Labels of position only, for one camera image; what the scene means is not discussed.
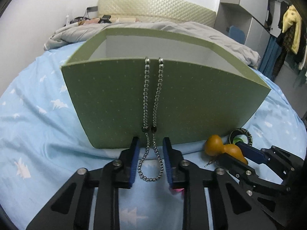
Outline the cream quilted headboard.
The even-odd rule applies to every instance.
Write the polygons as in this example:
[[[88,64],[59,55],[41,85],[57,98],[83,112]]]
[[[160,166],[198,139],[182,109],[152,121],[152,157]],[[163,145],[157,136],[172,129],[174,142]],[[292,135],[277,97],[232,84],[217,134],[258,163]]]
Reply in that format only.
[[[98,0],[98,16],[111,21],[133,18],[140,22],[197,22],[213,27],[216,12],[185,0]]]

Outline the green woven hat charm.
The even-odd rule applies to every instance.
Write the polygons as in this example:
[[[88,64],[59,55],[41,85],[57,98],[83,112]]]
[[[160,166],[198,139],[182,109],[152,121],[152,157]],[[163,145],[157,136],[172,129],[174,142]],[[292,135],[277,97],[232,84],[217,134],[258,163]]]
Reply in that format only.
[[[233,144],[236,144],[237,142],[244,142],[244,140],[242,138],[235,137],[233,140]]]

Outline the blue chair back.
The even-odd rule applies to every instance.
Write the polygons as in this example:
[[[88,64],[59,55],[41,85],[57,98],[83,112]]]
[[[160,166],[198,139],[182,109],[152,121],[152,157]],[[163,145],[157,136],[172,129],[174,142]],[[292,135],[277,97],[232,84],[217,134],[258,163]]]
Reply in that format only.
[[[228,37],[235,40],[240,44],[245,43],[245,33],[236,26],[230,26],[228,31]]]

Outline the grey wardrobe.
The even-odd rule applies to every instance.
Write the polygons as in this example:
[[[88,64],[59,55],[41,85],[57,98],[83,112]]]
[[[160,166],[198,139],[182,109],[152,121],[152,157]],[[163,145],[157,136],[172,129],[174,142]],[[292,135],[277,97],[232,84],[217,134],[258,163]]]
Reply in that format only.
[[[290,0],[220,0],[214,28],[229,35],[235,26],[245,34],[243,43],[263,56],[271,36],[281,32],[278,27],[281,4]]]

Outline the blue curtain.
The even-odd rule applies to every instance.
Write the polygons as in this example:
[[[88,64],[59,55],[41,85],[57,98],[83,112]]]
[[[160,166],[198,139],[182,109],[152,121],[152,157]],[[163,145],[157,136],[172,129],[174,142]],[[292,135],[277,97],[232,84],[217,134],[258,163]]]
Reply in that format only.
[[[277,43],[277,38],[271,35],[265,53],[261,59],[261,63],[258,67],[258,71],[271,81],[274,81],[276,78],[276,75],[273,74],[273,68],[280,54],[281,46],[279,46]]]

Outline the light blue bed sheet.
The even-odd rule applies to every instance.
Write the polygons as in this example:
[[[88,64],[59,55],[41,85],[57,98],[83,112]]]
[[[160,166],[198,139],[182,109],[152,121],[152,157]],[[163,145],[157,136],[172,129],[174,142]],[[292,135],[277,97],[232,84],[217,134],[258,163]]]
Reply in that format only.
[[[1,206],[18,229],[31,220],[76,172],[94,170],[121,150],[91,146],[73,108],[60,66],[82,45],[47,51],[25,68],[1,96]],[[253,70],[271,91],[244,125],[253,146],[272,145],[306,155],[304,123],[282,90]],[[120,229],[182,229],[183,197],[163,176],[119,190]]]

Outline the grey duvet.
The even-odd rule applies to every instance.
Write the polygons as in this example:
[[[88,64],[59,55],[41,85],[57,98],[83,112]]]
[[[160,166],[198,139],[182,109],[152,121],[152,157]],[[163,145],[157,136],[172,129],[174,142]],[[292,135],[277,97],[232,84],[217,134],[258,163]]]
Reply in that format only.
[[[65,26],[55,31],[45,42],[44,50],[49,51],[68,44],[84,42],[105,30],[119,30],[120,32],[128,30],[130,32],[140,33],[141,35],[149,33],[153,36],[161,36],[170,33],[176,39],[182,39],[183,36],[191,36],[222,47],[225,51],[231,53],[244,64],[255,69],[261,62],[261,56],[258,52],[252,50],[248,46],[236,42],[207,25],[197,22],[119,22],[111,24],[102,23]]]

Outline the black patterned bangle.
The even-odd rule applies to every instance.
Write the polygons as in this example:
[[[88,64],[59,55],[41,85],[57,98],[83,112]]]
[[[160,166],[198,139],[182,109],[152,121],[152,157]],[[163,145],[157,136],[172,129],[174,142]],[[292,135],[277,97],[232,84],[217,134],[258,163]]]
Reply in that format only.
[[[251,133],[245,128],[236,128],[234,129],[228,136],[227,143],[233,144],[233,140],[235,137],[242,138],[245,144],[252,146],[253,138]]]

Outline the orange wooden gourd pendant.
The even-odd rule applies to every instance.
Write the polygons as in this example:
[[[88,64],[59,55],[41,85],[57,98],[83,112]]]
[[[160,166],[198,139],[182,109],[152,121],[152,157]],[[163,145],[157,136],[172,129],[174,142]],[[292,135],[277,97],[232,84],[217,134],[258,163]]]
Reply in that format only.
[[[204,150],[207,155],[212,157],[217,157],[227,153],[245,165],[248,164],[248,161],[245,159],[241,149],[237,145],[224,144],[222,138],[218,135],[212,135],[207,139],[204,145]]]

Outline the bedside clutter pile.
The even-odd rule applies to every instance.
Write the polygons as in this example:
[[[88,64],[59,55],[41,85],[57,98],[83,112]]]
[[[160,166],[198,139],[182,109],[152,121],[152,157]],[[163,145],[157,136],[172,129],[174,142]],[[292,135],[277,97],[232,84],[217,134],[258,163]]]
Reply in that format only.
[[[88,7],[85,10],[84,15],[75,17],[73,19],[71,19],[69,15],[66,15],[66,21],[64,26],[139,21],[138,18],[129,17],[129,16],[116,17],[112,15],[102,15],[101,17],[91,18],[89,16],[90,13],[95,13],[95,14],[98,13],[98,7],[97,6]]]

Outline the yellow hanging garment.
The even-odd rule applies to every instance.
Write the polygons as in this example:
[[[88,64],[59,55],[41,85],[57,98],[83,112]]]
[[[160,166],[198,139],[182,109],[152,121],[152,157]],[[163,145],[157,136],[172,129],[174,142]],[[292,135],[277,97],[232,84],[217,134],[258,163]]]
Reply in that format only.
[[[302,18],[299,12],[294,5],[290,5],[283,15],[283,45],[288,52],[292,51],[295,55],[299,51],[301,27]]]

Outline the green cardboard box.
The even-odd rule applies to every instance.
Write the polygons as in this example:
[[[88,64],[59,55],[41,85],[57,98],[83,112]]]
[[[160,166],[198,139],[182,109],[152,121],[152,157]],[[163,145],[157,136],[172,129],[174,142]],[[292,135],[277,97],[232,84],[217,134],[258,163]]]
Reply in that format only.
[[[157,143],[197,142],[242,127],[270,88],[222,47],[170,33],[105,30],[61,67],[80,123],[97,149],[145,141],[143,111]]]

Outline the pink ribbon keychain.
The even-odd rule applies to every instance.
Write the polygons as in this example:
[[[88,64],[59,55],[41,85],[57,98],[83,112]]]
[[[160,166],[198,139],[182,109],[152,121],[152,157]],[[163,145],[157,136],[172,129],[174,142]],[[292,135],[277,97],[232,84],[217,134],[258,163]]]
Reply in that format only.
[[[171,189],[170,190],[173,194],[175,193],[183,193],[184,189],[183,188],[176,188],[176,189]]]

